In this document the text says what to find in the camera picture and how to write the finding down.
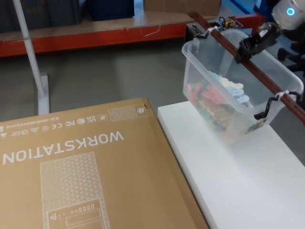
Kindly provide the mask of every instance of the cardboard box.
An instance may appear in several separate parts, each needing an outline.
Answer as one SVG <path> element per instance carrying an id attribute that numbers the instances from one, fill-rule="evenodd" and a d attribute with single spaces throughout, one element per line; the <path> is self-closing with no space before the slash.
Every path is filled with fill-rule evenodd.
<path id="1" fill-rule="evenodd" d="M 220 4 L 221 0 L 144 0 L 144 10 L 217 16 Z"/>
<path id="2" fill-rule="evenodd" d="M 0 123 L 1 229 L 208 228 L 146 99 Z"/>

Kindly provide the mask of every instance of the brown rod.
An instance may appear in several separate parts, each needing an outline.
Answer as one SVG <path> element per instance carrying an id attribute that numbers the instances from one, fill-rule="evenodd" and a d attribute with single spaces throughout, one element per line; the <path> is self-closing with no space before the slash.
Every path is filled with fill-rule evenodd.
<path id="1" fill-rule="evenodd" d="M 197 21 L 205 30 L 211 27 L 210 23 L 204 19 L 197 12 L 190 12 L 189 16 Z M 236 56 L 237 48 L 229 42 L 218 30 L 213 30 L 210 33 L 230 54 Z M 251 60 L 246 60 L 242 64 L 272 93 L 276 94 L 283 90 L 277 86 L 265 73 L 262 72 Z M 286 107 L 293 112 L 305 125 L 305 111 L 287 94 L 285 94 L 281 101 Z"/>

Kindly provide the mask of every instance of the blue light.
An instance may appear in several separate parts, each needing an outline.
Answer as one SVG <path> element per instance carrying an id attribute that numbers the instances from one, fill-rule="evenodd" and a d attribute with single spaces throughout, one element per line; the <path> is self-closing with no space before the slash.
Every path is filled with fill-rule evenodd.
<path id="1" fill-rule="evenodd" d="M 287 9 L 287 14 L 288 14 L 289 16 L 294 16 L 295 10 L 294 10 L 293 8 L 288 8 L 288 9 Z"/>

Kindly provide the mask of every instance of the gray floor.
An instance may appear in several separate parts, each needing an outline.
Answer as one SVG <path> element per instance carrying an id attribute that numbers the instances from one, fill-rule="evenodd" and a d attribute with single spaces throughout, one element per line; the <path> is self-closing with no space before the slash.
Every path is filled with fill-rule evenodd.
<path id="1" fill-rule="evenodd" d="M 224 0 L 222 10 L 227 6 L 232 4 Z M 156 112 L 159 106 L 185 101 L 182 45 L 175 40 L 38 55 L 41 71 L 51 76 L 51 111 L 147 97 Z M 269 52 L 276 56 L 281 46 L 289 43 L 280 39 Z M 27 57 L 0 59 L 0 121 L 35 115 L 33 98 Z M 271 126 L 305 165 L 302 123 L 283 109 Z"/>

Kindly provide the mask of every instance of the black chair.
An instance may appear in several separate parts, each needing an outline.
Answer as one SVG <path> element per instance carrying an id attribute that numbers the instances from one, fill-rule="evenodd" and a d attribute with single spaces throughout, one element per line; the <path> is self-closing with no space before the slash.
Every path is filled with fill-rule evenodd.
<path id="1" fill-rule="evenodd" d="M 298 54 L 292 54 L 284 48 L 280 48 L 277 57 L 280 61 L 284 61 L 286 58 L 294 62 L 294 64 L 287 66 L 292 72 L 303 72 L 305 77 L 305 58 L 302 56 L 305 54 L 305 23 L 300 25 L 294 31 L 284 31 L 284 35 L 289 39 L 296 41 L 291 44 L 291 49 Z M 299 105 L 305 109 L 305 94 L 303 94 L 303 100 L 299 102 Z"/>

